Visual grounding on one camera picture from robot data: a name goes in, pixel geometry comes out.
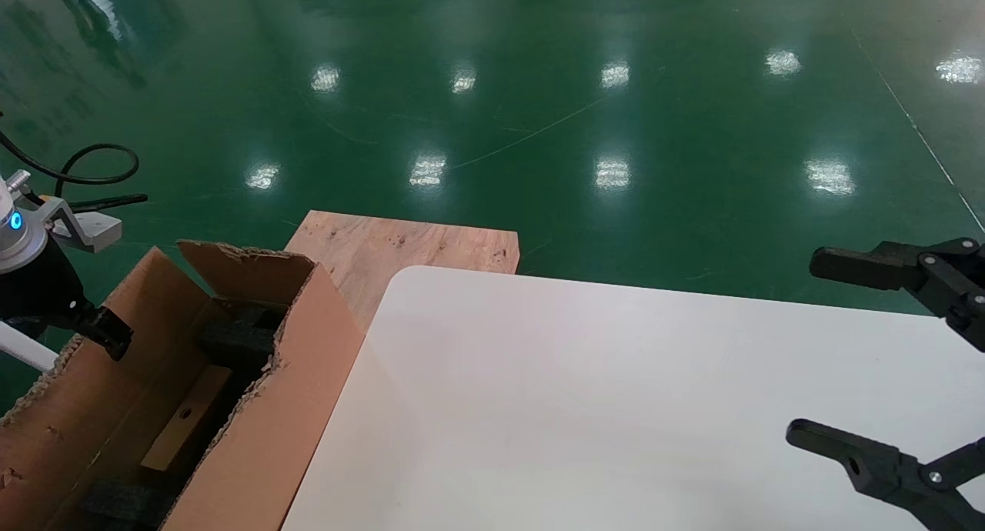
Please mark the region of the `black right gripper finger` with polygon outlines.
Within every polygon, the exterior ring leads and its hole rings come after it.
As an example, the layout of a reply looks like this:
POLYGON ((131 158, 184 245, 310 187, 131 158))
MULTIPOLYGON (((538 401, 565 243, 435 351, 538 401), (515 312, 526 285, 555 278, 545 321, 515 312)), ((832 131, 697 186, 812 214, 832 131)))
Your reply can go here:
POLYGON ((928 530, 982 530, 984 514, 960 486, 984 474, 984 439, 929 463, 895 446, 808 419, 786 429, 794 447, 837 461, 860 495, 907 511, 928 530))
POLYGON ((823 247, 810 257, 810 275, 862 288, 904 290, 984 351, 984 249, 974 239, 929 246, 884 241, 869 252, 823 247))

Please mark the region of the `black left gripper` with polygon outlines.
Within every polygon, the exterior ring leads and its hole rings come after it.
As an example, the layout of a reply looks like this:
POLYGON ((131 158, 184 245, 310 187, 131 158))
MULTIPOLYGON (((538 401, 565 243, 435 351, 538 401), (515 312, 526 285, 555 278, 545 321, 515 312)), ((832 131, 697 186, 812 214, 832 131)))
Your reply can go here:
POLYGON ((34 260, 1 276, 1 317, 75 331, 102 346, 111 360, 123 359, 134 336, 119 315, 88 300, 73 265, 52 239, 34 260))

